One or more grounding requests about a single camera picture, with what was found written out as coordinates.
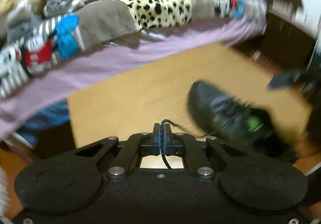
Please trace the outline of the grey white folded clothes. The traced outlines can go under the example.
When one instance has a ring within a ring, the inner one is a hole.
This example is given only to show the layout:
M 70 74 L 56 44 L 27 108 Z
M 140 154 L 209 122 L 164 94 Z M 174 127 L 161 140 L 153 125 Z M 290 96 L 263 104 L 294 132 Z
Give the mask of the grey white folded clothes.
M 78 11 L 86 4 L 96 0 L 47 0 L 43 14 L 46 18 L 64 15 Z

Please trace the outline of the purple bed sheet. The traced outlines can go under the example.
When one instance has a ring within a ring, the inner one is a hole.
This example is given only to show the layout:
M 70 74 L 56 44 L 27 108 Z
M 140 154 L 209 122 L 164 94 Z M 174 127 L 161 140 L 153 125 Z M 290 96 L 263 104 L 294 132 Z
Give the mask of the purple bed sheet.
M 266 21 L 211 19 L 127 35 L 78 55 L 33 78 L 1 102 L 1 139 L 6 139 L 38 111 L 75 91 L 169 55 L 214 42 L 228 46 L 262 35 Z

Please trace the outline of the dark blue sneaker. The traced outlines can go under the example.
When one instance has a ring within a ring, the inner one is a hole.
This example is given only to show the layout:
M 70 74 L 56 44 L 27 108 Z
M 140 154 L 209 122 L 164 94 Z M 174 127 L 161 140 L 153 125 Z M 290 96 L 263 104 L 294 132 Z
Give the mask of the dark blue sneaker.
M 242 103 L 217 86 L 198 80 L 188 93 L 188 110 L 199 128 L 242 150 L 293 163 L 298 156 L 284 142 L 265 109 Z

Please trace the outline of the dark wooden nightstand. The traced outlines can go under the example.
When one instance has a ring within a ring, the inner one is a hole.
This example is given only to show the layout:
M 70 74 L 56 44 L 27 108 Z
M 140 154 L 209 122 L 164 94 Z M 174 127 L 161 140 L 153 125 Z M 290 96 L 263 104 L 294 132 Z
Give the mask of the dark wooden nightstand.
M 260 51 L 283 69 L 308 65 L 316 37 L 285 18 L 270 12 Z

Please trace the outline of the cartoon patchwork blanket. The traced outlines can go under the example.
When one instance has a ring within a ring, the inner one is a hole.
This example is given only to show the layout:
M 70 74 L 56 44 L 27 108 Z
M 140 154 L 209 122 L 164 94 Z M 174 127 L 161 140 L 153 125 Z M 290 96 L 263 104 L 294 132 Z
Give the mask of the cartoon patchwork blanket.
M 141 30 L 214 18 L 261 21 L 266 0 L 98 0 L 42 21 L 1 49 L 1 99 L 101 43 Z

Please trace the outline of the black speckled shoelace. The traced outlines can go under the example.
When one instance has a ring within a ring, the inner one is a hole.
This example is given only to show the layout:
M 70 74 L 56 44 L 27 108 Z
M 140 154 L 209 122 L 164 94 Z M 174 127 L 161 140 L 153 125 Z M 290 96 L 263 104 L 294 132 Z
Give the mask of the black speckled shoelace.
M 165 166 L 171 169 L 168 158 L 176 156 L 181 158 L 183 167 L 193 175 L 201 177 L 213 175 L 214 170 L 206 156 L 206 142 L 198 141 L 184 129 L 181 132 L 173 133 L 171 126 L 180 127 L 168 119 L 161 121 L 159 126 L 159 153 Z

